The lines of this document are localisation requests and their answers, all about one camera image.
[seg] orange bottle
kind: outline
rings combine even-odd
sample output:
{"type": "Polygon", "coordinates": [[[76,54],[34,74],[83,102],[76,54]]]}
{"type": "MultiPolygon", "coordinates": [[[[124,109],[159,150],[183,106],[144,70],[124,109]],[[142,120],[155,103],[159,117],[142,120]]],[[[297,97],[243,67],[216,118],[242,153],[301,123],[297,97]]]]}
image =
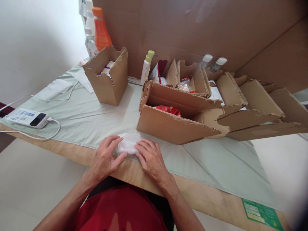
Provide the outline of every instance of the orange bottle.
{"type": "Polygon", "coordinates": [[[95,45],[97,50],[101,51],[106,46],[109,48],[112,45],[112,41],[106,28],[102,8],[93,7],[92,11],[95,24],[95,45]]]}

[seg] green cap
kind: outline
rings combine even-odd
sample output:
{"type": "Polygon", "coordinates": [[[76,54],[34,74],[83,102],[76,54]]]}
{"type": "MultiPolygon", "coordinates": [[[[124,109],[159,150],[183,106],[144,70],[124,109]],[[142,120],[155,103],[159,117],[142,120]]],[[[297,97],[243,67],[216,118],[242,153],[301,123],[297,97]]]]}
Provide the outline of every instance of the green cap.
{"type": "Polygon", "coordinates": [[[147,54],[146,57],[145,57],[145,60],[146,60],[147,62],[149,62],[149,61],[151,60],[151,58],[153,57],[153,55],[155,55],[155,52],[152,51],[152,50],[149,50],[149,51],[148,51],[148,54],[147,54]]]}

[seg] hand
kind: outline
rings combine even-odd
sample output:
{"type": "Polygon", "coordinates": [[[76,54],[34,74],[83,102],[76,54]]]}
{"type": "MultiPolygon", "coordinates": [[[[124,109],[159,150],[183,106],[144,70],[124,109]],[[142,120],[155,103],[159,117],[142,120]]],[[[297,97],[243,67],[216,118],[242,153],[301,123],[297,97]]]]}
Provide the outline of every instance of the hand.
{"type": "Polygon", "coordinates": [[[138,157],[142,169],[149,174],[160,187],[168,184],[168,181],[173,176],[168,172],[164,164],[163,156],[161,155],[159,145],[155,142],[141,139],[137,142],[135,148],[140,151],[138,157]]]}
{"type": "Polygon", "coordinates": [[[128,153],[122,153],[116,159],[113,159],[112,154],[118,143],[123,140],[120,136],[106,137],[99,145],[90,170],[87,172],[89,181],[93,185],[98,185],[103,179],[115,171],[118,166],[124,161],[128,153]]]}

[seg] bottle label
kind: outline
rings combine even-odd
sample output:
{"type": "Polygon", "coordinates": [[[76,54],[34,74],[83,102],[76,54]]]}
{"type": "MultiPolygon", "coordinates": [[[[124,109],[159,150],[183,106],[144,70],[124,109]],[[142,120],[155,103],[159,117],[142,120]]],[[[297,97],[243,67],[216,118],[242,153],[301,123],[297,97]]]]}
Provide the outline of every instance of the bottle label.
{"type": "Polygon", "coordinates": [[[89,56],[91,55],[92,57],[94,57],[98,53],[95,43],[88,43],[87,48],[88,48],[89,56]]]}

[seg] orange cap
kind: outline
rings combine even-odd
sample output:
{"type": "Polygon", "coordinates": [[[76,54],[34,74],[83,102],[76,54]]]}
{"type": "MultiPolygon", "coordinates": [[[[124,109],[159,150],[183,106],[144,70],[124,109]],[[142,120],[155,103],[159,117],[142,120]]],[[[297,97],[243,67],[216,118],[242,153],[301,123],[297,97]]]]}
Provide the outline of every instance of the orange cap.
{"type": "Polygon", "coordinates": [[[92,12],[93,12],[94,16],[96,16],[98,18],[103,18],[103,10],[102,10],[102,8],[93,7],[92,8],[92,12]]]}

